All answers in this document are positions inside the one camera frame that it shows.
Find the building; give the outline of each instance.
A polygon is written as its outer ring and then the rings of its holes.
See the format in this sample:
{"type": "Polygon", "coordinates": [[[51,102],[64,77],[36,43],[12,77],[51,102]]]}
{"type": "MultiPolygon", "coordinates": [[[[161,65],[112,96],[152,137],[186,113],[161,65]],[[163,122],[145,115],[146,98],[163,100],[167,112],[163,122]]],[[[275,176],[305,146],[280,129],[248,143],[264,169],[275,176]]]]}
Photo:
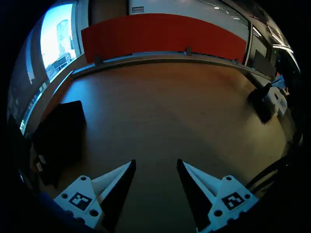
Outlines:
{"type": "Polygon", "coordinates": [[[72,41],[72,38],[70,37],[70,47],[71,47],[71,49],[74,49],[73,48],[73,41],[72,41]]]}
{"type": "Polygon", "coordinates": [[[70,35],[68,30],[68,19],[62,20],[57,25],[57,42],[59,47],[59,56],[62,56],[66,51],[71,50],[70,35]]]}
{"type": "Polygon", "coordinates": [[[56,72],[63,69],[67,64],[71,62],[71,55],[69,52],[64,53],[62,56],[60,56],[57,61],[53,62],[52,66],[56,70],[56,72]]]}
{"type": "Polygon", "coordinates": [[[57,73],[52,64],[48,65],[48,67],[45,69],[45,71],[46,71],[46,74],[47,74],[49,80],[51,80],[51,78],[53,78],[54,75],[57,73]]]}

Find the window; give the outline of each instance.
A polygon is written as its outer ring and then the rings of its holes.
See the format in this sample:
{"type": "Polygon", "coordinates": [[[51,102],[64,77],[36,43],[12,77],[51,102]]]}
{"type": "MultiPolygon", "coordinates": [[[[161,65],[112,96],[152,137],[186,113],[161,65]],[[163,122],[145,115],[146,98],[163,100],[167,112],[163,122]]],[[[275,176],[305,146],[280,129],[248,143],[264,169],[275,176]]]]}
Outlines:
{"type": "Polygon", "coordinates": [[[37,92],[35,93],[35,95],[33,96],[33,98],[31,99],[29,105],[26,108],[26,111],[23,115],[21,124],[19,126],[19,129],[21,130],[22,134],[24,134],[25,132],[25,128],[26,128],[26,124],[28,121],[28,117],[31,114],[32,108],[35,104],[35,102],[39,99],[39,97],[41,96],[42,92],[47,88],[47,85],[45,83],[42,84],[42,86],[39,87],[39,89],[37,90],[37,92]]]}
{"type": "Polygon", "coordinates": [[[27,111],[29,105],[29,99],[33,92],[37,90],[38,82],[40,82],[39,78],[35,79],[31,65],[32,36],[33,30],[24,41],[11,76],[8,111],[17,123],[22,121],[24,112],[27,111]]]}
{"type": "Polygon", "coordinates": [[[76,58],[73,47],[71,16],[73,4],[50,9],[41,29],[41,54],[49,80],[76,58]]]}

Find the desk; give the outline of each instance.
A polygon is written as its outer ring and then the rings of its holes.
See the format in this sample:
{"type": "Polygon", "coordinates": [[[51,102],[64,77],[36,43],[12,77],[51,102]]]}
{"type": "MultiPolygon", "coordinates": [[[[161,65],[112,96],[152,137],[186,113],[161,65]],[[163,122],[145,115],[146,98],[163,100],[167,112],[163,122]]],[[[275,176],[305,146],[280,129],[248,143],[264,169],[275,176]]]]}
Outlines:
{"type": "Polygon", "coordinates": [[[75,80],[61,102],[82,102],[85,156],[50,195],[79,175],[93,179],[136,159],[116,232],[195,232],[178,158],[246,184],[286,145],[278,119],[263,125],[248,105],[253,89],[235,69],[194,63],[127,66],[75,80]]]}

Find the red wall panel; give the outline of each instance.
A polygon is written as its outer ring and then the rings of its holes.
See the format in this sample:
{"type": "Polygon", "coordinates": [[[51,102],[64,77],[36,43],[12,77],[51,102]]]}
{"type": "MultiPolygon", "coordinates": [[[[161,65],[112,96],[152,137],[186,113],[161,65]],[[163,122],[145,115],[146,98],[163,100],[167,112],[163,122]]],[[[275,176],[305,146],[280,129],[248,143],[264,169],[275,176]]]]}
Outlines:
{"type": "Polygon", "coordinates": [[[137,14],[110,19],[82,30],[88,63],[136,52],[184,51],[242,62],[246,42],[211,23],[173,14],[137,14]]]}

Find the skyscraper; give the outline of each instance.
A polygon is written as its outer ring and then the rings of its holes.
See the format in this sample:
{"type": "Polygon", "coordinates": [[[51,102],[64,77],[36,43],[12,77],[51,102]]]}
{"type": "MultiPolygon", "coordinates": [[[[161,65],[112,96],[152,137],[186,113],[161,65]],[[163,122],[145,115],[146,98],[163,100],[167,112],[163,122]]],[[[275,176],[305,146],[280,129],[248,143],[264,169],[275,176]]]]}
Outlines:
{"type": "Polygon", "coordinates": [[[73,49],[73,41],[71,37],[70,37],[70,46],[71,46],[71,49],[73,49]]]}
{"type": "Polygon", "coordinates": [[[68,30],[68,19],[62,20],[57,25],[57,42],[59,48],[59,56],[62,56],[66,51],[71,50],[70,36],[68,30]]]}

